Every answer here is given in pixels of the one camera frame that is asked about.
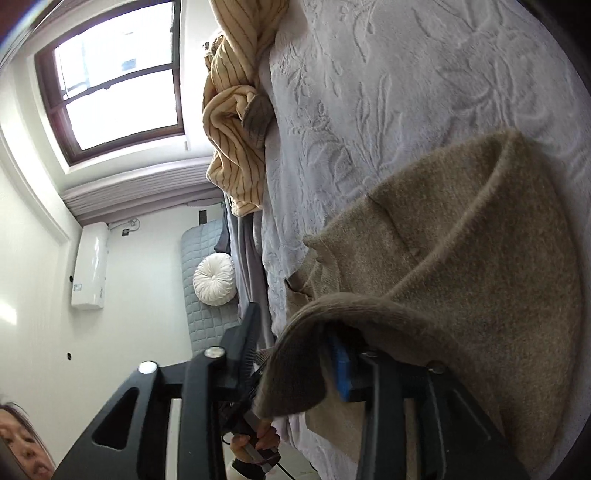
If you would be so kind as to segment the white wall air conditioner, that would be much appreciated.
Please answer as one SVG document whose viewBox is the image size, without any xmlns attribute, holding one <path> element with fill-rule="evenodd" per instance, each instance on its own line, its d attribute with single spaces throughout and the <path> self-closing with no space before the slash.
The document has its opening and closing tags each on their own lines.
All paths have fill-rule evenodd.
<svg viewBox="0 0 591 480">
<path fill-rule="evenodd" d="M 75 309 L 98 310 L 104 306 L 109 234 L 104 222 L 82 229 L 71 293 L 71 306 Z"/>
</svg>

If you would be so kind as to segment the grey quilted mattress pad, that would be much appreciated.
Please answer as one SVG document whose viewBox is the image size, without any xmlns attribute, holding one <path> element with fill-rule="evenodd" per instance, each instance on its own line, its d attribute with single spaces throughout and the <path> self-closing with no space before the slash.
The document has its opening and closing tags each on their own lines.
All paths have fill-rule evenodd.
<svg viewBox="0 0 591 480">
<path fill-rule="evenodd" d="M 225 223 L 211 220 L 181 237 L 182 286 L 193 354 L 219 344 L 225 331 L 239 323 L 235 264 L 217 252 Z"/>
</svg>

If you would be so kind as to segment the folded lavender window blind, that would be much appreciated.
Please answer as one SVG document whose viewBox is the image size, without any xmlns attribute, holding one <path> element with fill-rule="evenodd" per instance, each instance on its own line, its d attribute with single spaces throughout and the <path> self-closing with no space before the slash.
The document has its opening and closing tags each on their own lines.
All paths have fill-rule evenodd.
<svg viewBox="0 0 591 480">
<path fill-rule="evenodd" d="M 208 181 L 208 157 L 151 165 L 72 187 L 61 199 L 79 224 L 107 224 L 180 205 L 209 206 L 223 200 Z"/>
</svg>

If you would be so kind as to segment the embossed lavender bedspread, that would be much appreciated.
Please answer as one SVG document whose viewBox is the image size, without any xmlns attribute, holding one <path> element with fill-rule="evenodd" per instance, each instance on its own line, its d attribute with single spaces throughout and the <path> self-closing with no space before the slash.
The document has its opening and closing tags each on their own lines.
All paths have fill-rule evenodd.
<svg viewBox="0 0 591 480">
<path fill-rule="evenodd" d="M 528 141 L 577 251 L 583 319 L 558 472 L 590 413 L 590 96 L 551 33 L 515 1 L 294 1 L 260 68 L 266 138 L 263 265 L 273 332 L 305 239 L 430 153 L 496 132 Z"/>
</svg>

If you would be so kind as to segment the yellow striped garment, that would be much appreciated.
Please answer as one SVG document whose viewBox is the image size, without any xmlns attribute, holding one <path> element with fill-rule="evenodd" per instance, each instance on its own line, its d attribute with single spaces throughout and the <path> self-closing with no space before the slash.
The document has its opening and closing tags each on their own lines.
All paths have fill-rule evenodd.
<svg viewBox="0 0 591 480">
<path fill-rule="evenodd" d="M 288 3 L 212 1 L 211 9 L 221 35 L 205 57 L 202 123 L 214 148 L 206 176 L 228 195 L 232 214 L 243 217 L 263 208 L 266 152 L 253 146 L 242 116 L 253 96 L 266 95 L 259 62 L 273 45 Z"/>
</svg>

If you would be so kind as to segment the brown framed window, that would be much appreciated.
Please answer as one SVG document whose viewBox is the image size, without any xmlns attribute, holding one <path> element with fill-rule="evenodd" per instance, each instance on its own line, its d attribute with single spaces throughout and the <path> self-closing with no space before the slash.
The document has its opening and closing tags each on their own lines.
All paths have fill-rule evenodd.
<svg viewBox="0 0 591 480">
<path fill-rule="evenodd" d="M 178 1 L 133 1 L 34 56 L 45 113 L 70 166 L 183 134 Z"/>
</svg>

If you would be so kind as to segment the round white pleated cushion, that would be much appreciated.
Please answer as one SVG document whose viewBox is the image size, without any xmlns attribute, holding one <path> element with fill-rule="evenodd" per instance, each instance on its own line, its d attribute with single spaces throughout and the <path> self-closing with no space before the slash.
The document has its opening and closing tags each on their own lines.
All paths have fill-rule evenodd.
<svg viewBox="0 0 591 480">
<path fill-rule="evenodd" d="M 235 266 L 226 253 L 212 253 L 195 268 L 192 286 L 197 299 L 208 306 L 222 306 L 235 298 Z"/>
</svg>

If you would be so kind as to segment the brown knit sweater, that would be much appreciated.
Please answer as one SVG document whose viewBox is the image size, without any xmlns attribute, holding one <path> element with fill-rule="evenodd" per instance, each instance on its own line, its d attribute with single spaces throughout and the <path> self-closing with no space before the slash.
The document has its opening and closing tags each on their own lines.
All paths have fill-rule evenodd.
<svg viewBox="0 0 591 480">
<path fill-rule="evenodd" d="M 496 132 L 430 153 L 305 239 L 290 322 L 256 397 L 266 419 L 305 413 L 353 459 L 363 413 L 338 399 L 329 335 L 468 388 L 528 471 L 557 441 L 583 319 L 577 251 L 528 141 Z"/>
</svg>

